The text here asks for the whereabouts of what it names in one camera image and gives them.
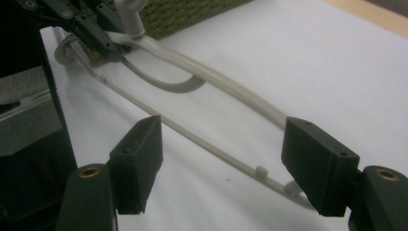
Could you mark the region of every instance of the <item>white table surface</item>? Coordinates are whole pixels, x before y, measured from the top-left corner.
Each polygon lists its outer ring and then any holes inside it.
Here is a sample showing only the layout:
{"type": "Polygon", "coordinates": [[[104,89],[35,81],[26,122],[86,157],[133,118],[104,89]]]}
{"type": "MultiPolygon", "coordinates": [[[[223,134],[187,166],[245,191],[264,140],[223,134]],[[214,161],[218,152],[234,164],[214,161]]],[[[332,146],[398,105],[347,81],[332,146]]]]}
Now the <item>white table surface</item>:
{"type": "MultiPolygon", "coordinates": [[[[78,166],[106,163],[148,116],[53,52],[61,31],[42,31],[78,166]]],[[[254,0],[162,40],[230,76],[289,116],[314,122],[361,156],[359,169],[408,175],[408,40],[320,0],[254,0]]],[[[144,52],[128,58],[162,80],[189,74],[144,52]]],[[[174,94],[122,64],[95,71],[137,99],[285,184],[283,132],[206,84],[174,94]]],[[[146,213],[119,216],[119,230],[348,230],[267,189],[163,126],[164,162],[146,213]]]]}

